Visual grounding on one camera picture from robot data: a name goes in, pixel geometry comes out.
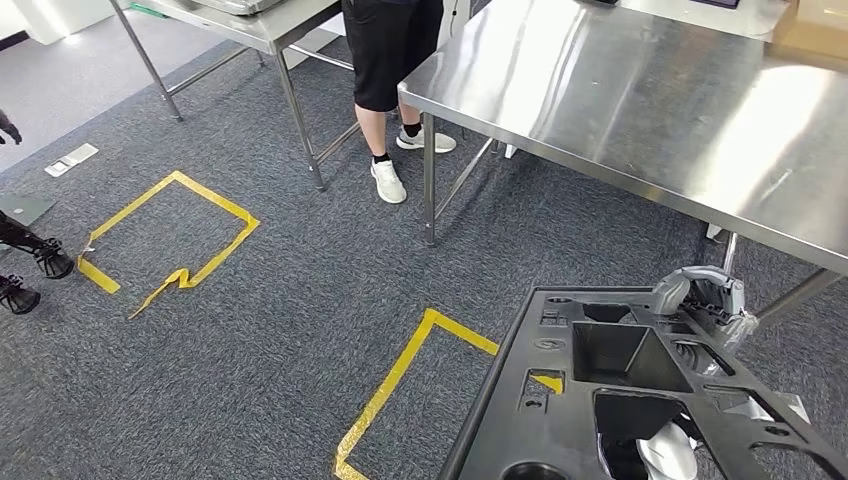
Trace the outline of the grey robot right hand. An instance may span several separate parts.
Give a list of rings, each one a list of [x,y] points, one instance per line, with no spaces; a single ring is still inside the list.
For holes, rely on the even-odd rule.
[[[652,313],[685,311],[721,349],[735,354],[758,329],[758,318],[745,309],[745,285],[716,266],[677,269],[653,288]]]

